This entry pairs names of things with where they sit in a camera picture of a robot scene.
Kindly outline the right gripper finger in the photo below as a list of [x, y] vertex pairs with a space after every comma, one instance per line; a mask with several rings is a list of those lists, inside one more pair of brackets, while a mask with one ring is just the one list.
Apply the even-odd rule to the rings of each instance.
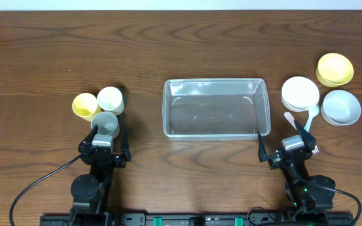
[[305, 147], [311, 151], [312, 153], [316, 153], [316, 139], [313, 135], [311, 135], [308, 131], [306, 131], [300, 123], [295, 119], [294, 124], [298, 134], [301, 136]]
[[265, 145], [263, 143], [263, 140], [262, 140], [262, 136], [260, 134], [260, 132], [257, 132], [258, 134], [258, 158], [260, 160], [260, 162], [264, 162], [264, 161], [268, 161], [268, 155], [266, 153], [266, 149], [265, 149]]

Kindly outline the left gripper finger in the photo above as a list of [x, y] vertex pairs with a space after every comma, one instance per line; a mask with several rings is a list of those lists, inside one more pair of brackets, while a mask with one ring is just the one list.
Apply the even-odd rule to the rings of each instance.
[[131, 152], [128, 144], [128, 128], [125, 127], [121, 137], [121, 154], [125, 156], [126, 161], [131, 161]]
[[98, 125], [95, 125], [90, 133], [80, 142], [78, 150], [92, 150], [92, 141], [98, 132]]

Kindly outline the pink white plastic fork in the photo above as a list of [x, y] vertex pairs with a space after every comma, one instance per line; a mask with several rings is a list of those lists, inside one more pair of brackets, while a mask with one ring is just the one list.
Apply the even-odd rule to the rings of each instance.
[[[294, 123], [295, 119], [294, 119], [293, 115], [290, 112], [284, 112], [284, 117], [286, 118], [286, 120], [288, 120], [288, 122], [292, 125], [292, 127], [294, 129], [297, 129], [295, 127], [295, 123]], [[312, 153], [313, 154], [319, 153], [319, 149], [317, 148], [317, 146], [314, 146], [314, 150], [312, 150]]]

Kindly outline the grey plastic cup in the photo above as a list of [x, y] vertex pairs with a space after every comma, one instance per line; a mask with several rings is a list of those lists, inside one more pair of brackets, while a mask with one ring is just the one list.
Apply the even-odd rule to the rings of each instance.
[[118, 118], [112, 112], [100, 112], [91, 122], [91, 128], [95, 125], [98, 126], [97, 133], [101, 135], [108, 135], [116, 138], [120, 133], [120, 126]]

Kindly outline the mint green plastic spoon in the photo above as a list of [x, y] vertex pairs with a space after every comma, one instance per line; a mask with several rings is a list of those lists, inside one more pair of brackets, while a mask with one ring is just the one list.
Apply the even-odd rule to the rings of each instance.
[[318, 105], [313, 106], [313, 108], [308, 110], [308, 119], [307, 122], [305, 123], [304, 129], [309, 132], [310, 131], [310, 127], [312, 124], [312, 121], [314, 119], [314, 117], [316, 117], [320, 112], [320, 107]]

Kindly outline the yellow plastic cup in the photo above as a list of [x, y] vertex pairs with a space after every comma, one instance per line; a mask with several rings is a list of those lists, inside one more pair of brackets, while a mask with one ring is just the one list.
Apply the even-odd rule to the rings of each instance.
[[95, 116], [102, 112], [97, 98], [90, 93], [82, 93], [76, 96], [72, 102], [72, 110], [77, 116], [89, 122], [92, 122]]

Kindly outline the grey plastic bowl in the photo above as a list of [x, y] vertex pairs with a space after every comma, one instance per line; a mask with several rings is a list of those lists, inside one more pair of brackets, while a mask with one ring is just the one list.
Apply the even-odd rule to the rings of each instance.
[[321, 114], [333, 126], [348, 126], [360, 118], [361, 105], [350, 92], [333, 90], [324, 97]]

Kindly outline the white plastic bowl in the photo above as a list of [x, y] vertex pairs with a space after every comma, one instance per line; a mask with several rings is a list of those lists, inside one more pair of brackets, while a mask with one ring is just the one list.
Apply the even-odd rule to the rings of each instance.
[[306, 77], [292, 77], [282, 85], [283, 105], [294, 112], [302, 112], [318, 104], [320, 92], [317, 85]]

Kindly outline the white plastic cup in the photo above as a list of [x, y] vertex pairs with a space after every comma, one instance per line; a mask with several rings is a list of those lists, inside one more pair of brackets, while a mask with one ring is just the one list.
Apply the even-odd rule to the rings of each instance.
[[124, 111], [122, 92], [116, 87], [105, 87], [97, 95], [97, 102], [104, 111], [118, 116]]

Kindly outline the yellow plastic bowl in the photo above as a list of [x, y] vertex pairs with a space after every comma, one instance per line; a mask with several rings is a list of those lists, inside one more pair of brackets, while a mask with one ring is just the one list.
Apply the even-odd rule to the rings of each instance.
[[315, 74], [318, 81], [326, 87], [338, 87], [352, 80], [354, 68], [345, 56], [327, 53], [319, 59]]

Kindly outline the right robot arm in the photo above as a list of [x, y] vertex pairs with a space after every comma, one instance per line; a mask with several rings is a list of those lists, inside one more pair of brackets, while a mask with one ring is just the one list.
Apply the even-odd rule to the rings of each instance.
[[285, 179], [288, 199], [295, 203], [293, 209], [285, 213], [285, 218], [296, 221], [319, 219], [327, 222], [324, 212], [333, 207], [336, 183], [322, 175], [311, 176], [305, 161], [318, 152], [316, 139], [298, 121], [294, 121], [296, 136], [282, 141], [283, 147], [267, 154], [261, 134], [258, 134], [258, 158], [267, 162], [271, 170], [280, 169]]

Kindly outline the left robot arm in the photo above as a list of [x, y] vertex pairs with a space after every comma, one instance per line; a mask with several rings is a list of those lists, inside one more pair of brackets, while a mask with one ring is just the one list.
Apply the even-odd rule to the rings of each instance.
[[71, 185], [74, 198], [70, 210], [70, 226], [117, 225], [118, 216], [107, 211], [109, 192], [115, 168], [124, 168], [131, 160], [128, 131], [121, 133], [120, 154], [113, 154], [113, 138], [99, 134], [95, 125], [80, 142], [81, 160], [90, 166], [90, 172], [78, 176]]

